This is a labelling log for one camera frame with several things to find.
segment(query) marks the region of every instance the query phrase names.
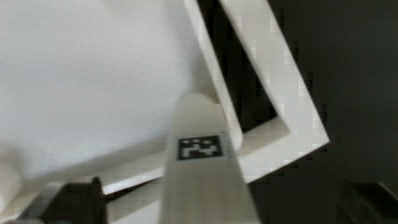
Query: black object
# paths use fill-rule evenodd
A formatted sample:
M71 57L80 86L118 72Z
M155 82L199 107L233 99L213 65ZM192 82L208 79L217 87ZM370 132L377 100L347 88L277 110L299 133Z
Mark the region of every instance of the black object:
M277 113L219 0L197 0L242 131Z
M341 184L338 224L398 223L398 192L382 183Z
M102 182L50 184L11 223L107 224Z

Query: white cloth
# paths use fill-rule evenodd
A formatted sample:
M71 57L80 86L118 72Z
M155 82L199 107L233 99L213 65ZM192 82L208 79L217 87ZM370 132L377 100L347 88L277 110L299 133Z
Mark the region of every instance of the white cloth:
M164 150L176 103L206 89L180 0L2 1L0 153L29 190Z

